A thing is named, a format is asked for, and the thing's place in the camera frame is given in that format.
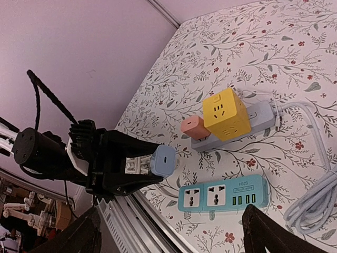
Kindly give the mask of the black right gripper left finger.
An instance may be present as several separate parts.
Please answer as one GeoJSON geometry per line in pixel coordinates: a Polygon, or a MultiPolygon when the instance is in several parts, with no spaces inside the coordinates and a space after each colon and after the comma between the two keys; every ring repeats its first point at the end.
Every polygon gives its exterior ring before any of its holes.
{"type": "Polygon", "coordinates": [[[102,246],[101,219],[96,207],[89,208],[55,238],[31,252],[77,253],[100,252],[102,246]]]}

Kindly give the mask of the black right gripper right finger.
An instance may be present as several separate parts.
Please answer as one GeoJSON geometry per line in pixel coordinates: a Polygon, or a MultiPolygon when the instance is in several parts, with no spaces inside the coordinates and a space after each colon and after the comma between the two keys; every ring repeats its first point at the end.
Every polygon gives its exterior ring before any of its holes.
{"type": "Polygon", "coordinates": [[[324,250],[288,232],[249,204],[242,216],[245,252],[324,252],[324,250]]]}

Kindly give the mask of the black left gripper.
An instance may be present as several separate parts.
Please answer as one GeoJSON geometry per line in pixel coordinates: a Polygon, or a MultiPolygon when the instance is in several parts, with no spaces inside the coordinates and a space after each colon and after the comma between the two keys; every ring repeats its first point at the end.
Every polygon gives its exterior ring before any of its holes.
{"type": "Polygon", "coordinates": [[[66,144],[50,132],[27,128],[18,133],[12,147],[15,162],[25,174],[39,180],[59,180],[83,186],[100,198],[128,196],[163,181],[154,174],[125,173],[126,157],[152,155],[158,143],[142,141],[117,130],[106,131],[88,176],[79,173],[66,153],[66,144]]]}

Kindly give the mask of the blue cube plug adapter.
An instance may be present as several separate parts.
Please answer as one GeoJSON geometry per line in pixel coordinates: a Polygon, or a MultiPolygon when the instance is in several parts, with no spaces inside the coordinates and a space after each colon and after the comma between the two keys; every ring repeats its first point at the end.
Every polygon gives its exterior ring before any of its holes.
{"type": "Polygon", "coordinates": [[[176,150],[167,145],[159,145],[150,158],[151,173],[167,178],[177,167],[176,150]]]}

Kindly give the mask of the teal white power strip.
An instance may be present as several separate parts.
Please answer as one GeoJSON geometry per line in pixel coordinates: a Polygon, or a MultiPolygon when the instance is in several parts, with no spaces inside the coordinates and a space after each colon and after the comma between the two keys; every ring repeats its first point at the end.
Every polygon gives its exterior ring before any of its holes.
{"type": "Polygon", "coordinates": [[[217,182],[183,186],[179,190],[178,210],[182,212],[241,211],[253,204],[269,204],[267,181],[259,174],[217,182]]]}

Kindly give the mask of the pink cube plug adapter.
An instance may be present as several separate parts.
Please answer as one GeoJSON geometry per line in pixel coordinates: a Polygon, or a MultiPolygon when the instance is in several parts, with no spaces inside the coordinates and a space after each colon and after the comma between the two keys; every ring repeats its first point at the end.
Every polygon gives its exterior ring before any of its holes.
{"type": "Polygon", "coordinates": [[[204,120],[198,115],[184,119],[181,123],[181,131],[194,140],[207,138],[211,134],[204,126],[204,120]]]}

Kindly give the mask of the yellow cube plug adapter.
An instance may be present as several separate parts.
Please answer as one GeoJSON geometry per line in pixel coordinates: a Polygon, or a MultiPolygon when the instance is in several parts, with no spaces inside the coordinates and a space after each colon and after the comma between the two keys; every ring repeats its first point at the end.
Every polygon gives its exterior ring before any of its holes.
{"type": "Polygon", "coordinates": [[[247,108],[232,88],[227,88],[203,101],[204,126],[222,141],[228,126],[238,124],[238,132],[251,131],[247,108]]]}

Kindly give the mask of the light blue power strip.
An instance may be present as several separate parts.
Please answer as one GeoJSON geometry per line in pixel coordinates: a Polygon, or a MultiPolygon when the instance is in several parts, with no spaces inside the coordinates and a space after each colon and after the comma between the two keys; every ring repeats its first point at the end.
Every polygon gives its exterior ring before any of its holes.
{"type": "Polygon", "coordinates": [[[248,119],[251,131],[248,133],[238,132],[238,124],[227,126],[223,133],[227,137],[226,141],[220,140],[213,133],[200,140],[191,139],[191,148],[197,152],[209,151],[211,149],[222,148],[225,145],[240,140],[249,135],[257,134],[275,125],[275,114],[268,101],[262,101],[247,108],[248,119]]]}

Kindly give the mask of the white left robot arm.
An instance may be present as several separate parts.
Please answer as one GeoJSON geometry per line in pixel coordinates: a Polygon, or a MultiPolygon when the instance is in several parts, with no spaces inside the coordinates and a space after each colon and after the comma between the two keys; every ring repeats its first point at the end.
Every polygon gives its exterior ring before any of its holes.
{"type": "Polygon", "coordinates": [[[72,124],[69,136],[63,143],[50,132],[20,131],[1,120],[1,153],[35,179],[69,181],[107,199],[157,184],[175,169],[173,148],[98,129],[91,120],[72,124]]]}

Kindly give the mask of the floral patterned table mat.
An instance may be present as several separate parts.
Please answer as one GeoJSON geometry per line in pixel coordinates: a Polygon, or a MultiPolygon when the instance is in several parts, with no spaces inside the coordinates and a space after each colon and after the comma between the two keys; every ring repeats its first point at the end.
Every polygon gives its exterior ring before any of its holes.
{"type": "Polygon", "coordinates": [[[190,184],[260,174],[268,186],[264,212],[287,231],[286,209],[325,175],[306,114],[313,114],[331,166],[336,165],[336,1],[259,1],[183,23],[165,47],[117,129],[167,144],[177,169],[144,195],[197,252],[243,252],[241,213],[178,209],[190,184]],[[199,153],[181,122],[202,114],[205,99],[235,89],[246,105],[282,108],[278,129],[199,153]]]}

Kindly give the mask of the aluminium front rail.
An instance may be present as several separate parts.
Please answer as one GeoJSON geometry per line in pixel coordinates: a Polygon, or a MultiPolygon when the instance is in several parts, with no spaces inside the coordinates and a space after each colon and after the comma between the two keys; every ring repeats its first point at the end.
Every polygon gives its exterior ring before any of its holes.
{"type": "Polygon", "coordinates": [[[195,252],[140,194],[97,201],[101,252],[195,252]]]}

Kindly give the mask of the left aluminium frame post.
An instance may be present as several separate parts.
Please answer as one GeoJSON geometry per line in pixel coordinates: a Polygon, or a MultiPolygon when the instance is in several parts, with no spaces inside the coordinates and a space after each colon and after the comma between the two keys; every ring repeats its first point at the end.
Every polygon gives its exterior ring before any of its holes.
{"type": "Polygon", "coordinates": [[[157,0],[146,0],[162,17],[168,21],[174,28],[178,29],[181,26],[181,22],[163,5],[157,0]]]}

